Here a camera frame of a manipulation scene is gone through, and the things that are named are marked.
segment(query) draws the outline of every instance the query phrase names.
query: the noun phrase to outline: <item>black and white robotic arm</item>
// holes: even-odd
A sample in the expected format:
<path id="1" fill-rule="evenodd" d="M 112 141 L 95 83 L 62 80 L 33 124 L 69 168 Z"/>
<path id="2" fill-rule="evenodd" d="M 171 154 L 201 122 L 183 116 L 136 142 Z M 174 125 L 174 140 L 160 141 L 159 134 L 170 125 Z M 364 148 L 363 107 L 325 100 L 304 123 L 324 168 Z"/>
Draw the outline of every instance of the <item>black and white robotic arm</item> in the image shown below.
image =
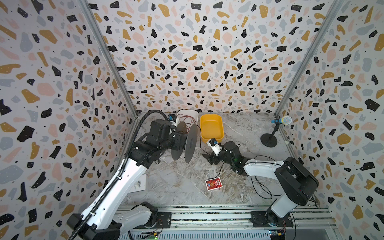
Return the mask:
<path id="1" fill-rule="evenodd" d="M 151 113 L 160 113 L 166 120 L 152 121 L 149 133 L 135 141 L 141 124 Z M 158 110 L 144 115 L 135 129 L 125 158 L 111 181 L 87 209 L 81 214 L 72 214 L 68 219 L 67 224 L 74 230 L 69 240 L 73 240 L 76 235 L 84 240 L 117 240 L 121 233 L 137 226 L 155 226 L 157 208 L 147 202 L 122 214 L 116 214 L 116 211 L 134 183 L 166 150 L 171 149 L 174 160 L 183 151 L 186 162 L 191 160 L 197 141 L 197 126 L 194 124 L 187 133 L 185 124 L 181 122 L 175 126 L 174 120 L 175 115 L 166 117 Z M 217 165 L 222 161 L 230 164 L 231 169 L 239 175 L 269 177 L 280 182 L 285 193 L 269 207 L 260 220 L 272 226 L 278 226 L 282 218 L 297 205 L 306 205 L 309 199 L 307 196 L 311 196 L 318 186 L 317 180 L 294 158 L 263 162 L 243 157 L 234 142 L 221 145 L 215 139 L 210 139 L 208 145 L 214 152 L 203 156 L 210 164 Z"/>

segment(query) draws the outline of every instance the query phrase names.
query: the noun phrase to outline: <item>microphone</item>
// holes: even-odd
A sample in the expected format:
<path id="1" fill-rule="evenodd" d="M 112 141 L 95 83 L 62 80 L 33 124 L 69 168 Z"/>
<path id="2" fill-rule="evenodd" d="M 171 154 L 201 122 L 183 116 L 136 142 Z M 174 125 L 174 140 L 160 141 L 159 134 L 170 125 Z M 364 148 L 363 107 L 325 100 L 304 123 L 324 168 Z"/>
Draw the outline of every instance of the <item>microphone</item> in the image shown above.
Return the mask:
<path id="1" fill-rule="evenodd" d="M 292 122 L 292 118 L 290 116 L 284 116 L 280 119 L 275 119 L 271 121 L 271 123 L 275 123 L 275 124 L 281 123 L 284 125 L 291 124 L 291 122 Z"/>

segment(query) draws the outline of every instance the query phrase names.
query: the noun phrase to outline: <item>yellow plastic container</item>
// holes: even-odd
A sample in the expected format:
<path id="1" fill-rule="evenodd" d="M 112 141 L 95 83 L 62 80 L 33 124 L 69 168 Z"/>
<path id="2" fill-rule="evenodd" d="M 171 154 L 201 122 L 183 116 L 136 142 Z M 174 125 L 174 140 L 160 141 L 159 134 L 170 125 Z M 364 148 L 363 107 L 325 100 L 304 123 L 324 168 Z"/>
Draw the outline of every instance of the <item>yellow plastic container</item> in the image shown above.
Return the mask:
<path id="1" fill-rule="evenodd" d="M 223 119 L 217 114 L 204 114 L 200 117 L 201 139 L 207 142 L 215 138 L 221 142 L 224 138 Z"/>

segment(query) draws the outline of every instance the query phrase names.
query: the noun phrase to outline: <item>side wall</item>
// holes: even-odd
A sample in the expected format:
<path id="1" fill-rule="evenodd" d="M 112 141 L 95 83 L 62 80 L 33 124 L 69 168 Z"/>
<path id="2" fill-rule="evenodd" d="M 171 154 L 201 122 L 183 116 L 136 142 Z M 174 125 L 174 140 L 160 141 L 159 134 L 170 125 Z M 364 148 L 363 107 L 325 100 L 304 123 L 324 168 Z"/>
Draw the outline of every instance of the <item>side wall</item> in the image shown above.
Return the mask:
<path id="1" fill-rule="evenodd" d="M 383 239 L 384 2 L 346 1 L 283 114 L 345 239 Z"/>
<path id="2" fill-rule="evenodd" d="M 0 238 L 66 239 L 132 116 L 77 2 L 0 7 Z"/>
<path id="3" fill-rule="evenodd" d="M 89 1 L 144 112 L 274 111 L 332 2 Z"/>

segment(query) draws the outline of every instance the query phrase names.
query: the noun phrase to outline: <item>gray marble surface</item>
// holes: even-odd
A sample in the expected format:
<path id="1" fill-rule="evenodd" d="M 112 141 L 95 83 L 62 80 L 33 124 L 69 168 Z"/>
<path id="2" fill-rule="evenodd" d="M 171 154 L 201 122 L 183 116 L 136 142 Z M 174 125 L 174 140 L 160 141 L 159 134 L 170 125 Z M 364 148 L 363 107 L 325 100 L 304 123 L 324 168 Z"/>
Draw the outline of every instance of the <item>gray marble surface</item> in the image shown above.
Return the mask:
<path id="1" fill-rule="evenodd" d="M 272 115 L 260 113 L 219 113 L 223 119 L 225 137 L 222 143 L 234 141 L 240 144 L 240 152 L 245 157 L 266 155 L 279 161 L 289 157 L 289 152 L 280 132 L 276 132 L 278 144 L 274 148 L 265 147 L 260 142 L 260 136 L 271 133 L 274 124 L 270 120 Z M 148 132 L 150 123 L 161 118 L 159 114 L 150 115 L 139 131 L 138 137 Z M 152 164 L 147 170 L 147 186 L 145 191 L 128 194 L 122 205 L 135 205 L 143 201 L 151 204 L 256 204 L 269 205 L 276 197 L 270 200 L 259 197 L 252 187 L 250 177 L 235 174 L 228 164 L 224 164 L 220 173 L 223 187 L 207 191 L 205 180 L 215 177 L 222 165 L 210 165 L 202 156 L 203 151 L 197 142 L 196 150 L 189 163 L 184 161 L 184 153 L 177 161 L 171 157 L 168 150 L 160 159 L 160 164 Z M 211 153 L 209 147 L 202 142 L 202 148 Z M 266 157 L 258 160 L 272 161 Z M 265 184 L 272 194 L 282 194 L 283 189 L 273 179 L 259 177 L 258 180 Z M 253 178 L 258 193 L 270 198 Z"/>

